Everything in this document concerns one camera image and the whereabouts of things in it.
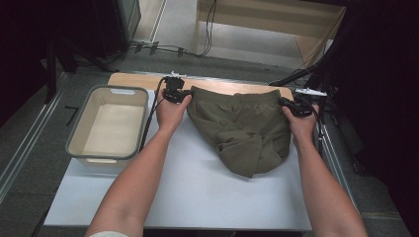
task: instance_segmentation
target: person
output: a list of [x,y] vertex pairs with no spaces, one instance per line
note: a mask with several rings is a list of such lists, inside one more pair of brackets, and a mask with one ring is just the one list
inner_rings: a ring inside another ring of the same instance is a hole
[[351,200],[327,169],[313,142],[314,115],[296,118],[282,108],[290,121],[298,156],[302,195],[315,236],[368,236]]
[[[170,139],[179,126],[187,96],[176,105],[163,100],[156,109],[159,128],[131,163],[117,176],[105,194],[86,236],[142,236],[144,222],[157,192]],[[314,116],[295,118],[288,108],[308,217],[316,236],[367,236],[364,224],[317,153],[311,135]]]
[[114,180],[86,236],[142,236],[144,221],[163,171],[169,141],[191,99],[189,95],[182,104],[172,104],[163,100],[162,91],[158,92],[157,101],[161,102],[156,108],[158,130]]

